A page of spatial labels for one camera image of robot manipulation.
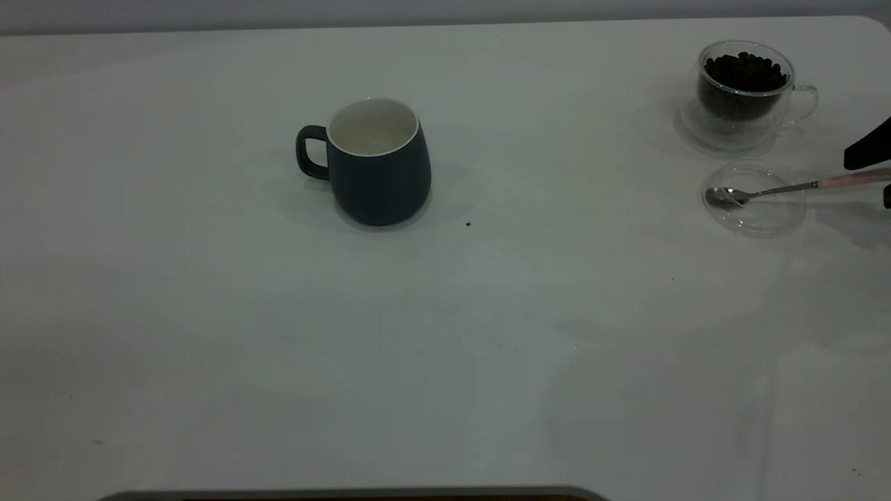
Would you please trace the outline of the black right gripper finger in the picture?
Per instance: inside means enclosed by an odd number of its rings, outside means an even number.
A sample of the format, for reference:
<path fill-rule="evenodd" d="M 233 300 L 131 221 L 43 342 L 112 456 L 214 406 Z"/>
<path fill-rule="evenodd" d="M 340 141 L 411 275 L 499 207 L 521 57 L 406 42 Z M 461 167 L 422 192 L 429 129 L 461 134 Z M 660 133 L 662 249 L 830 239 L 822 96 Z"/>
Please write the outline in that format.
<path fill-rule="evenodd" d="M 844 168 L 858 170 L 887 162 L 891 158 L 891 118 L 871 133 L 844 149 Z"/>

